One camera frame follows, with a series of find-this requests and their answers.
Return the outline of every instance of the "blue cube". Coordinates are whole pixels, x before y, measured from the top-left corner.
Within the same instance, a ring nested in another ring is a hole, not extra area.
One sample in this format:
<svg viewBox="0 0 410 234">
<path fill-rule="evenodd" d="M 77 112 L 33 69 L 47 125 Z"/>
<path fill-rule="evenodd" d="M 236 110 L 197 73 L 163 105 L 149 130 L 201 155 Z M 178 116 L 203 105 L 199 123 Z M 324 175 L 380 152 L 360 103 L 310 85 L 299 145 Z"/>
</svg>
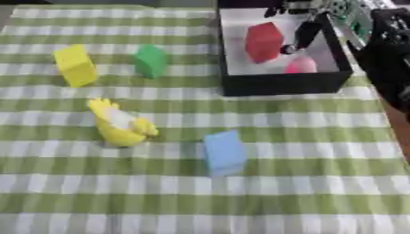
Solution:
<svg viewBox="0 0 410 234">
<path fill-rule="evenodd" d="M 237 131 L 206 135 L 204 144 L 211 176 L 227 176 L 243 170 L 246 155 Z"/>
</svg>

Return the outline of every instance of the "green cube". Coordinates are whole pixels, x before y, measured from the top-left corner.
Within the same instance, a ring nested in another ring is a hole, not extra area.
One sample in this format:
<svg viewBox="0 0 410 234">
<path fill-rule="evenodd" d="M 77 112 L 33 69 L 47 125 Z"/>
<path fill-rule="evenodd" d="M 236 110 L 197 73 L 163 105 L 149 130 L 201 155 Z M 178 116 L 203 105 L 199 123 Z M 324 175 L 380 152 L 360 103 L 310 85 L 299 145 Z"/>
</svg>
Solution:
<svg viewBox="0 0 410 234">
<path fill-rule="evenodd" d="M 167 68 L 167 54 L 154 45 L 143 45 L 135 54 L 135 71 L 150 79 L 164 75 Z"/>
</svg>

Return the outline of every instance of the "green stripe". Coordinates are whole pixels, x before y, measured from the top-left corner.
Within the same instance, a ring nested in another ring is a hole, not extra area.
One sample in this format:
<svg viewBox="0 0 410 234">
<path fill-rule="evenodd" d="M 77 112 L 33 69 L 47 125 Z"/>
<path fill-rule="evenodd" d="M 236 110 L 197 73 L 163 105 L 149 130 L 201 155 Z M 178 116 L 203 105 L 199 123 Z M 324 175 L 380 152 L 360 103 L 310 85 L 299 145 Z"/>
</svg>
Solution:
<svg viewBox="0 0 410 234">
<path fill-rule="evenodd" d="M 53 158 L 1 157 L 1 174 L 47 175 L 152 175 L 152 176 L 206 176 L 205 160 L 195 155 L 184 159 L 140 158 L 130 156 L 132 148 L 123 149 L 119 157 Z M 268 158 L 247 160 L 241 176 L 405 176 L 409 174 L 404 158 L 355 159 L 348 158 Z"/>
<path fill-rule="evenodd" d="M 198 45 L 214 44 L 216 38 L 205 33 L 197 36 L 149 36 L 149 35 L 53 35 L 53 36 L 0 36 L 0 44 L 157 44 Z"/>
<path fill-rule="evenodd" d="M 408 195 L 2 195 L 2 213 L 144 215 L 410 214 Z"/>
<path fill-rule="evenodd" d="M 132 18 L 111 18 L 111 17 L 93 17 L 93 18 L 41 18 L 38 16 L 36 18 L 12 18 L 7 24 L 9 26 L 131 26 L 131 27 L 201 27 L 207 26 L 211 19 L 207 17 L 195 17 L 192 16 L 187 20 L 187 18 L 177 18 L 175 17 L 163 17 L 163 18 L 153 18 L 153 17 L 132 17 Z"/>
<path fill-rule="evenodd" d="M 0 87 L 9 86 L 30 86 L 30 85 L 66 85 L 64 79 L 58 76 L 1 76 Z M 360 87 L 369 86 L 369 82 L 365 77 L 351 77 L 343 87 Z M 195 77 L 162 77 L 161 79 L 148 80 L 143 79 L 138 74 L 134 77 L 118 76 L 118 75 L 104 75 L 100 76 L 91 86 L 125 86 L 125 87 L 154 87 L 154 88 L 211 88 L 221 86 L 220 79 L 215 76 L 195 76 Z M 344 102 L 344 100 L 332 100 L 332 102 Z"/>
<path fill-rule="evenodd" d="M 135 64 L 133 55 L 112 54 L 112 55 L 90 55 L 95 64 Z M 217 64 L 216 55 L 167 55 L 169 65 L 197 65 L 197 64 Z M 0 56 L 0 63 L 54 63 L 54 57 L 50 54 L 10 54 Z"/>
<path fill-rule="evenodd" d="M 18 8 L 20 9 L 38 9 L 38 10 L 100 10 L 100 9 L 107 9 L 107 10 L 116 10 L 116 9 L 123 9 L 123 10 L 184 10 L 184 11 L 194 11 L 195 10 L 206 10 L 211 11 L 212 8 L 210 7 L 160 7 L 154 8 L 151 6 L 146 5 L 19 5 Z"/>
<path fill-rule="evenodd" d="M 88 99 L 9 100 L 0 99 L 0 112 L 87 112 Z M 152 113 L 275 113 L 275 112 L 335 112 L 369 113 L 382 112 L 379 101 L 316 100 L 303 99 L 281 101 L 168 101 L 168 100 L 117 100 L 122 110 Z"/>
<path fill-rule="evenodd" d="M 19 5 L 17 9 L 37 9 L 37 10 L 100 10 L 100 9 L 123 9 L 123 10 L 146 10 L 155 9 L 144 5 Z"/>
<path fill-rule="evenodd" d="M 392 141 L 389 127 L 368 128 L 236 128 L 247 143 L 320 143 L 320 142 L 385 142 Z M 159 128 L 160 135 L 153 139 L 155 142 L 197 142 L 206 134 L 228 131 L 226 127 L 211 128 Z M 73 126 L 21 126 L 2 125 L 0 128 L 1 141 L 27 140 L 65 140 L 65 141 L 100 141 L 96 127 Z"/>
</svg>

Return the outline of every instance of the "white stripe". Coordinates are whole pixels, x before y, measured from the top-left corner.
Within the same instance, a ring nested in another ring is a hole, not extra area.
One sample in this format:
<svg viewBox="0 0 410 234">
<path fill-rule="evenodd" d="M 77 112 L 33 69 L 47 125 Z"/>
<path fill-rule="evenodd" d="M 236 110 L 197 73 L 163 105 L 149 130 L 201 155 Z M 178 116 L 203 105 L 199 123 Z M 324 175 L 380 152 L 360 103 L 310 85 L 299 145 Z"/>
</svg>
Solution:
<svg viewBox="0 0 410 234">
<path fill-rule="evenodd" d="M 0 45 L 1 54 L 52 54 L 54 51 L 69 47 L 68 44 L 3 44 Z M 86 50 L 94 55 L 134 55 L 141 45 L 138 44 L 84 44 Z M 216 44 L 198 45 L 156 45 L 163 48 L 169 55 L 207 55 L 217 54 L 219 48 Z"/>
<path fill-rule="evenodd" d="M 215 75 L 216 65 L 170 65 L 164 76 L 210 76 Z M 118 75 L 118 76 L 138 76 L 136 79 L 143 77 L 135 73 L 134 65 L 126 64 L 96 64 L 98 75 Z M 59 75 L 57 66 L 54 64 L 9 64 L 0 63 L 0 76 L 21 76 L 21 75 Z"/>
<path fill-rule="evenodd" d="M 13 12 L 12 18 L 98 18 L 98 17 L 110 17 L 110 18 L 139 18 L 139 17 L 175 17 L 175 18 L 211 18 L 214 16 L 214 12 L 210 10 L 175 10 L 168 9 L 155 9 L 155 8 L 141 8 L 141 9 L 21 9 L 18 8 Z"/>
<path fill-rule="evenodd" d="M 67 214 L 53 213 L 56 217 L 61 216 L 66 219 Z M 86 218 L 99 218 L 100 214 L 86 214 Z M 106 221 L 115 220 L 116 230 L 122 234 L 135 234 L 142 231 L 142 222 L 144 222 L 144 231 L 146 233 L 156 233 L 158 230 L 158 221 L 166 215 L 141 215 L 141 214 L 122 214 L 122 215 L 104 215 Z M 410 215 L 355 215 L 355 214 L 338 214 L 338 215 L 319 215 L 319 214 L 303 214 L 303 215 L 263 215 L 263 216 L 213 216 L 213 215 L 172 215 L 177 223 L 183 223 L 187 218 L 194 218 L 195 222 L 190 225 L 178 225 L 178 233 L 237 233 L 232 232 L 231 226 L 228 223 L 246 223 L 249 229 L 242 229 L 243 233 L 262 233 L 253 232 L 260 228 L 263 224 L 266 227 L 266 233 L 305 233 L 302 227 L 309 223 L 316 223 L 318 218 L 321 222 L 321 232 L 313 229 L 309 233 L 332 233 L 332 234 L 367 234 L 374 233 L 372 230 L 377 230 L 379 233 L 385 234 L 403 234 L 410 229 Z M 32 229 L 44 230 L 41 233 L 61 234 L 60 230 L 47 229 L 42 227 L 42 222 L 32 222 L 33 218 L 38 220 L 49 220 L 50 214 L 31 213 L 31 214 L 0 214 L 0 220 L 10 220 L 7 224 L 14 227 L 24 227 L 27 232 L 21 228 L 17 228 L 16 234 L 31 233 Z M 212 226 L 212 220 L 218 219 L 227 225 Z M 70 214 L 70 231 L 73 233 L 86 233 L 83 223 L 84 214 Z M 391 232 L 390 227 L 385 227 L 384 223 L 393 223 L 395 232 Z"/>
<path fill-rule="evenodd" d="M 155 120 L 164 128 L 202 127 L 388 127 L 389 123 L 376 113 L 274 112 L 274 113 L 149 113 L 136 112 L 136 117 Z M 92 112 L 0 112 L 0 124 L 24 126 L 95 126 Z"/>
<path fill-rule="evenodd" d="M 284 195 L 410 195 L 410 184 L 393 186 L 396 180 L 403 180 L 408 175 L 395 176 L 251 176 L 232 175 L 221 180 L 212 180 L 207 176 L 168 176 L 168 175 L 0 175 L 14 177 L 19 183 L 41 185 L 41 189 L 32 186 L 15 186 L 12 190 L 0 190 L 10 193 L 50 193 L 50 194 L 127 194 L 127 195 L 197 195 L 197 196 L 284 196 Z M 188 185 L 207 185 L 209 189 L 197 189 Z"/>
<path fill-rule="evenodd" d="M 158 94 L 167 97 L 170 101 L 292 101 L 293 99 L 321 100 L 333 99 L 335 105 L 339 100 L 359 99 L 364 101 L 378 100 L 374 90 L 366 86 L 346 87 L 340 89 L 338 93 L 325 94 L 298 94 L 298 95 L 276 95 L 276 96 L 252 96 L 252 97 L 223 97 L 219 88 L 157 88 L 157 87 L 118 87 L 85 86 L 79 89 L 70 87 L 58 87 L 53 85 L 33 85 L 33 86 L 13 86 L 0 87 L 0 99 L 20 100 L 20 99 L 73 99 L 73 98 L 97 98 L 104 93 L 115 93 L 113 98 L 161 100 Z M 135 96 L 124 97 L 123 93 L 135 93 Z"/>
<path fill-rule="evenodd" d="M 130 148 L 101 147 L 97 141 L 0 141 L 0 156 L 25 157 L 118 157 L 120 153 L 128 152 L 129 156 L 142 158 L 204 158 L 202 143 L 153 143 L 142 142 Z M 403 158 L 397 142 L 378 143 L 244 143 L 248 158 Z M 301 151 L 289 152 L 289 149 L 300 148 Z M 164 149 L 160 154 L 147 155 L 148 149 Z M 4 186 L 10 187 L 10 181 Z"/>
<path fill-rule="evenodd" d="M 203 36 L 208 35 L 210 27 L 144 27 L 144 26 L 114 26 L 114 27 L 62 27 L 62 26 L 5 26 L 2 35 L 7 36 L 74 36 L 74 35 L 99 35 L 99 36 Z"/>
</svg>

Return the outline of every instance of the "yellow cube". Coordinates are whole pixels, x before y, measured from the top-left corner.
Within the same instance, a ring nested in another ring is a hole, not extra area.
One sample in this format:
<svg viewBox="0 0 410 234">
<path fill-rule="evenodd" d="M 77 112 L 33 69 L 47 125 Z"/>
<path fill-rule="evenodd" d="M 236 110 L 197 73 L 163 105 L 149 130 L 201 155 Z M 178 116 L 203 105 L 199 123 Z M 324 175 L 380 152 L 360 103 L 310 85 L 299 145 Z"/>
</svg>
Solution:
<svg viewBox="0 0 410 234">
<path fill-rule="evenodd" d="M 59 71 L 72 88 L 97 80 L 97 72 L 83 45 L 74 45 L 54 52 Z"/>
</svg>

